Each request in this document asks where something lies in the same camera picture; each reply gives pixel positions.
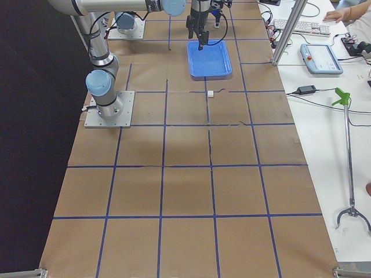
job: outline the human hand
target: human hand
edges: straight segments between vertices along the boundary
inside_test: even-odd
[[[339,10],[333,10],[331,12],[327,12],[326,16],[323,18],[322,21],[331,21],[336,20],[336,23],[343,20],[345,15],[345,10],[339,9]]]

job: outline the keyboard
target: keyboard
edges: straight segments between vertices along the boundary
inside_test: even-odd
[[[278,30],[284,30],[287,19],[275,19],[273,25]],[[326,24],[319,24],[317,22],[310,21],[298,21],[296,23],[294,34],[311,35],[311,36],[326,36],[329,37],[330,26]]]

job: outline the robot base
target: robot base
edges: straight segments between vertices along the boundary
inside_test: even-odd
[[[117,91],[123,103],[122,112],[112,118],[102,118],[96,109],[89,109],[86,115],[85,127],[86,128],[108,128],[108,127],[130,127],[132,123],[133,106],[135,91]],[[96,105],[95,100],[92,98],[90,105]]]
[[[135,18],[135,23],[137,25],[137,28],[135,31],[126,34],[121,34],[117,29],[112,29],[110,31],[110,34],[108,35],[108,39],[111,41],[135,41],[139,39],[143,39],[144,36],[144,27],[146,26],[146,21],[142,21],[139,18]]]

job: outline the blue tray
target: blue tray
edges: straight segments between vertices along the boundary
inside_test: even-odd
[[[216,45],[205,45],[203,50],[198,50],[198,41],[187,43],[188,65],[190,74],[194,77],[224,76],[232,72],[227,46],[224,41]]]

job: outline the white tablet with blue border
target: white tablet with blue border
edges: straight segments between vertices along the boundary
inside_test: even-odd
[[[311,74],[342,74],[343,69],[326,44],[302,44],[300,52]]]

